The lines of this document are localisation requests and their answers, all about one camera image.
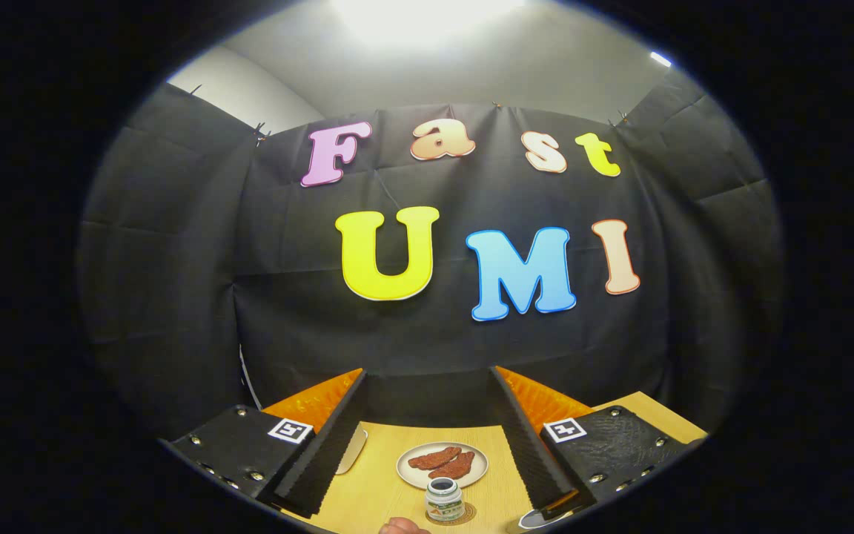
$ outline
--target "beef jerky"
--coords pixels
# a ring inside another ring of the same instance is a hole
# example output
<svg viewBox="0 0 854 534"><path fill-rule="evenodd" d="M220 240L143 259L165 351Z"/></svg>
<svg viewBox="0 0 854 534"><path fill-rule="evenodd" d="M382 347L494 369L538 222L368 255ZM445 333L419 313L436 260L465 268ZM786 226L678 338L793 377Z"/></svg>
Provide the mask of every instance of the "beef jerky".
<svg viewBox="0 0 854 534"><path fill-rule="evenodd" d="M441 450L441 452L432 452L430 454L425 454L424 456L417 456L417 458L411 458L407 460L407 464L414 469L437 469L442 466L442 464L446 464L457 457L457 454L460 454L459 446L448 446L447 449Z"/></svg>
<svg viewBox="0 0 854 534"><path fill-rule="evenodd" d="M443 467L436 471L431 471L427 476L430 478L450 477L457 480L470 472L470 466L474 463L474 454L473 452L464 452L460 456L457 456L457 459L453 460L453 462L444 464Z"/></svg>

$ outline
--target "human hand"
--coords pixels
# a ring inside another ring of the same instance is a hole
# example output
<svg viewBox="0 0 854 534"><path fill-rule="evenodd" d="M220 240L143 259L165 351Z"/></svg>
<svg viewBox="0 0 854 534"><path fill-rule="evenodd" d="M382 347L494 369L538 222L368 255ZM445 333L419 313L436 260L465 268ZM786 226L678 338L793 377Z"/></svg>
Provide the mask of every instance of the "human hand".
<svg viewBox="0 0 854 534"><path fill-rule="evenodd" d="M392 517L377 534L430 534L423 528L417 528L413 521L403 517Z"/></svg>

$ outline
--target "pink letter f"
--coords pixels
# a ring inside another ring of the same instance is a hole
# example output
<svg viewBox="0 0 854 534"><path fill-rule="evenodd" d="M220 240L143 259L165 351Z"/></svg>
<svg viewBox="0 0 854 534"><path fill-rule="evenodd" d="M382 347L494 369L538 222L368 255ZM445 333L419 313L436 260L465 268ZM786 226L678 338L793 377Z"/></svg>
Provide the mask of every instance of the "pink letter f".
<svg viewBox="0 0 854 534"><path fill-rule="evenodd" d="M349 137L343 142L338 142L339 136L342 135ZM335 156L339 156L343 163L350 163L355 159L358 139L352 135L360 138L370 136L371 125L368 122L355 122L353 125L317 131L309 136L312 141L311 162L308 163L308 174L302 177L302 187L324 185L342 179L342 169L335 167Z"/></svg>

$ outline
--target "wooden table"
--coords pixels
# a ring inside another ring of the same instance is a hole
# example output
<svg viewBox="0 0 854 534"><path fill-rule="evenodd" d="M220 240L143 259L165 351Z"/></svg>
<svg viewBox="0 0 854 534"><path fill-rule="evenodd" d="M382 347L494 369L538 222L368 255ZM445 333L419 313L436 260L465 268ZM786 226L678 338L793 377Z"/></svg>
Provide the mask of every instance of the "wooden table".
<svg viewBox="0 0 854 534"><path fill-rule="evenodd" d="M641 392L595 408L607 406L624 406L684 443L706 435ZM309 520L288 511L284 511L285 514L341 534L377 534L382 524L392 517L406 517L433 534L489 534L504 531L509 521L532 510L501 426L423 429L362 422L362 427L368 432L365 449L347 473L336 475L332 480L322 502L322 511ZM396 471L401 454L415 446L437 441L475 446L489 460L486 475L463 490L464 500L477 508L477 517L453 527L427 521L424 490L404 482Z"/></svg>

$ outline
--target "blue letter m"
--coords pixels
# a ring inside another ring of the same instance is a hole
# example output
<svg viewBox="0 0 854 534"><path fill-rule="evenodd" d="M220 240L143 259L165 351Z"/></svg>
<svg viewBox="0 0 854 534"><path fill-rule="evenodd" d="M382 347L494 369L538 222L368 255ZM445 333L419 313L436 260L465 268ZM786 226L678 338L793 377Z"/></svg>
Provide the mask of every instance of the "blue letter m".
<svg viewBox="0 0 854 534"><path fill-rule="evenodd" d="M575 306L566 264L568 242L569 231L565 228L543 228L536 232L529 257L523 261L499 230L469 234L467 246L477 253L480 271L480 303L472 311L472 317L478 321L495 321L509 313L509 307L499 297L500 284L506 288L512 305L520 314L529 310L540 283L542 292L536 300L536 310L551 314Z"/></svg>

